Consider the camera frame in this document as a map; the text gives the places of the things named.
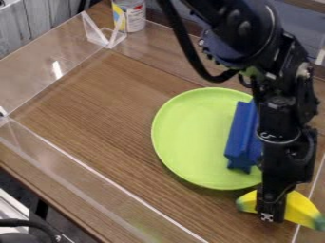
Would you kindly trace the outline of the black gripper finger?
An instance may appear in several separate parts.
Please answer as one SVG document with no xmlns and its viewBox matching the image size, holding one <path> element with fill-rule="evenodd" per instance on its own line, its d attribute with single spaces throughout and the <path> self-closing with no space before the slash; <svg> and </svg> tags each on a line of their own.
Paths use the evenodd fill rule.
<svg viewBox="0 0 325 243">
<path fill-rule="evenodd" d="M 257 212 L 265 222 L 283 223 L 288 206 L 288 194 L 295 190 L 294 184 L 264 182 L 257 195 Z"/>
</svg>

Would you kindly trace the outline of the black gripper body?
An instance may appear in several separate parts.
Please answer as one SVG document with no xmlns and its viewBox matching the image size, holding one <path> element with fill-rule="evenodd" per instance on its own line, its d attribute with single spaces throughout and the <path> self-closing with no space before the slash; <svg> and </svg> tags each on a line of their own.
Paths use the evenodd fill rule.
<svg viewBox="0 0 325 243">
<path fill-rule="evenodd" d="M 311 182 L 318 148 L 318 130 L 304 127 L 291 139 L 259 130 L 263 141 L 263 188 L 285 190 Z"/>
</svg>

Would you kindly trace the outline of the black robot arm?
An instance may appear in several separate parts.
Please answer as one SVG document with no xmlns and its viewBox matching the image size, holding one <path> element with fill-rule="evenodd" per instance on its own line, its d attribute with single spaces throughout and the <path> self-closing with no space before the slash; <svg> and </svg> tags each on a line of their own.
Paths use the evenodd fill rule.
<svg viewBox="0 0 325 243">
<path fill-rule="evenodd" d="M 204 53 L 228 67 L 211 74 L 199 57 L 172 0 L 158 0 L 180 45 L 199 75 L 212 83 L 239 77 L 253 91 L 260 114 L 263 186 L 256 209 L 263 219 L 285 220 L 288 194 L 314 179 L 318 114 L 308 52 L 284 31 L 268 0 L 183 0 L 201 22 Z"/>
</svg>

